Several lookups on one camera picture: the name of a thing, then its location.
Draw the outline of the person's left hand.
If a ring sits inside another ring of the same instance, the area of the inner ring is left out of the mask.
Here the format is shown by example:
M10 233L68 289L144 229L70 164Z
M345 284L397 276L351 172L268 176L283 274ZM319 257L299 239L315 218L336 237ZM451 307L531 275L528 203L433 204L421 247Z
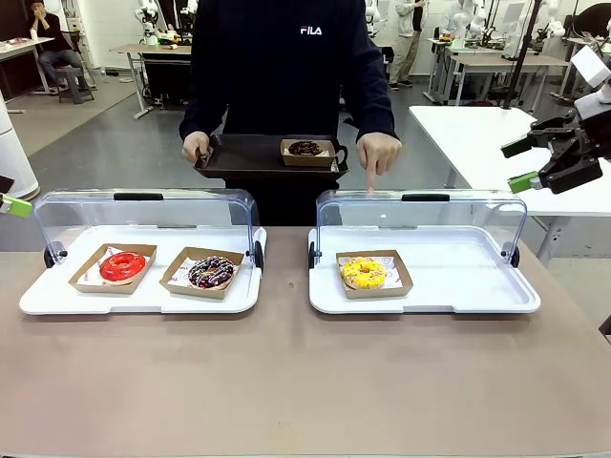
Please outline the person's left hand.
M366 189L371 193L376 178L392 168L402 149L402 143L391 135L369 133L358 139L356 149L360 164L366 172Z

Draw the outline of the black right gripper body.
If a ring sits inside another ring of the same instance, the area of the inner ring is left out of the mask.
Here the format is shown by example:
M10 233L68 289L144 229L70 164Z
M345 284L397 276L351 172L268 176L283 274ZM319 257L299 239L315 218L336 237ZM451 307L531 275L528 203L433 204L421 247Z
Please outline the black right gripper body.
M553 119L558 132L548 141L547 188L562 194L602 177L600 160L610 158L610 133L591 133L587 127L601 127L580 119L576 110Z

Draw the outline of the person's right hand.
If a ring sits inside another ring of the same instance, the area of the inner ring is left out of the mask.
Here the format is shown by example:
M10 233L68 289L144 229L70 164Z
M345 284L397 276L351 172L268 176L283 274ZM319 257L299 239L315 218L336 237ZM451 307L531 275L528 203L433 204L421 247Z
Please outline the person's right hand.
M185 137L182 144L182 156L192 164L198 159L207 159L209 156L209 136L195 131Z

